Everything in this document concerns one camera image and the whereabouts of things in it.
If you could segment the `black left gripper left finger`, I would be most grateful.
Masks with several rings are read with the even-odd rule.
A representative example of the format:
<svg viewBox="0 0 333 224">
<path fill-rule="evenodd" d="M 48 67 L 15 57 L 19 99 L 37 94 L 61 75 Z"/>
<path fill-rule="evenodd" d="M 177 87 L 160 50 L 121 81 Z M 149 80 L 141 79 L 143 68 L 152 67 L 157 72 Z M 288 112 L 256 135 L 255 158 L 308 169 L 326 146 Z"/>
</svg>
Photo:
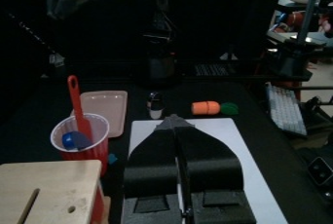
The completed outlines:
<svg viewBox="0 0 333 224">
<path fill-rule="evenodd" d="M 133 121 L 122 172 L 121 224 L 180 224 L 173 134 Z"/>
</svg>

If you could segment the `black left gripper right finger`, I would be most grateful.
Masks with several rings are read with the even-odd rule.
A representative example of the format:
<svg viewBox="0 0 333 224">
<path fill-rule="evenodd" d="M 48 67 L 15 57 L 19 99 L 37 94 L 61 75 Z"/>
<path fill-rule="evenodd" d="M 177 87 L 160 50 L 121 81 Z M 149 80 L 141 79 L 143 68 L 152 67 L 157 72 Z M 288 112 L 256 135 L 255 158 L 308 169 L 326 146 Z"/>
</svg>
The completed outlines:
<svg viewBox="0 0 333 224">
<path fill-rule="evenodd" d="M 184 223 L 256 224 L 236 155 L 185 120 L 171 121 Z"/>
</svg>

